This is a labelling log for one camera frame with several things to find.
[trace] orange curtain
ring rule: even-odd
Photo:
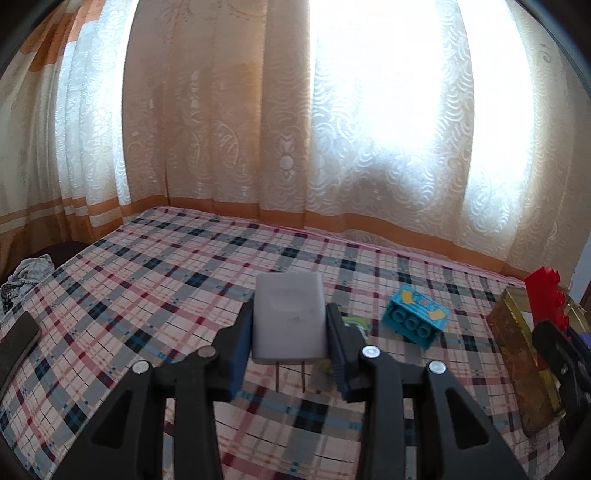
[[[514,0],[142,0],[122,115],[132,204],[566,283],[591,228],[589,99]]]
[[[97,159],[108,157],[100,144],[89,142],[96,123],[89,115],[83,117],[80,104],[85,103],[79,101],[88,98],[82,90],[93,62],[86,57],[100,48],[96,39],[105,30],[101,22],[112,23],[108,14],[105,0],[63,2],[27,38],[0,79],[0,277],[56,242],[91,243],[121,225],[129,213],[116,189],[109,187],[114,167],[100,174],[92,161],[83,164],[84,159],[66,152],[73,147]],[[77,54],[81,61],[75,64]],[[121,75],[124,57],[123,51]],[[86,139],[82,122],[90,124]],[[108,148],[114,147],[109,141]],[[95,188],[85,179],[94,181]]]

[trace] phone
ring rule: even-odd
[[[41,327],[29,312],[23,313],[0,340],[0,401],[18,367],[41,338]]]

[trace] wall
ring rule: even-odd
[[[577,267],[574,269],[570,284],[570,296],[574,301],[580,301],[591,279],[591,235],[583,249]]]

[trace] bed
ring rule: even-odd
[[[371,320],[369,341],[397,360],[445,362],[512,447],[530,478],[543,478],[563,454],[553,424],[525,437],[501,354],[485,316],[511,278],[408,252],[332,236],[160,207],[97,241],[58,268],[16,305],[0,337],[28,310],[43,328],[0,406],[0,430],[18,459],[48,479],[85,421],[138,359],[174,362],[232,325],[263,271],[319,271],[326,301]],[[390,297],[411,284],[452,312],[427,351],[380,321]],[[242,391],[216,404],[226,479],[353,479],[362,424],[318,366],[306,392],[296,366],[249,363]],[[164,477],[172,478],[169,403]],[[407,408],[408,478],[413,418]]]

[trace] red lego brick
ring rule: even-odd
[[[569,317],[564,314],[566,296],[558,288],[559,283],[558,272],[547,267],[540,267],[525,278],[534,325],[550,320],[558,330],[565,332],[569,327]]]

